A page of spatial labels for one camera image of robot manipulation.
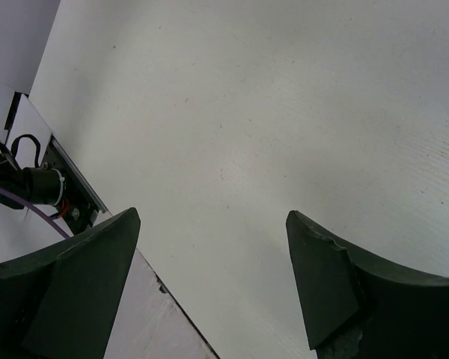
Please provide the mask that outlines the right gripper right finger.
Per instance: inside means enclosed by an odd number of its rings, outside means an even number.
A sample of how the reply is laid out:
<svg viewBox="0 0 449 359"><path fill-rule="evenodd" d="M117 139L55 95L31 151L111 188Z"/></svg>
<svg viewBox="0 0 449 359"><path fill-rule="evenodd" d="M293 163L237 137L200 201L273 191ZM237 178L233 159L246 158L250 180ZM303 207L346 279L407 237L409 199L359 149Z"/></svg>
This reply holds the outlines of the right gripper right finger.
<svg viewBox="0 0 449 359"><path fill-rule="evenodd" d="M449 358L449 277L377 256L297 211L286 230L319 358Z"/></svg>

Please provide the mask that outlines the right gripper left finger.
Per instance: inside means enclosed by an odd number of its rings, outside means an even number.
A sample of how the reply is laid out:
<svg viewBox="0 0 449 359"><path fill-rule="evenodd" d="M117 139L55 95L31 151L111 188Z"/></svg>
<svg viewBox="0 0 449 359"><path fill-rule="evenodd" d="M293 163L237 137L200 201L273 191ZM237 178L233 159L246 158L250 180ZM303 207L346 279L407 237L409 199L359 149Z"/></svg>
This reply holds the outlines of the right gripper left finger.
<svg viewBox="0 0 449 359"><path fill-rule="evenodd" d="M0 358L103 358L140 226L129 208L0 263Z"/></svg>

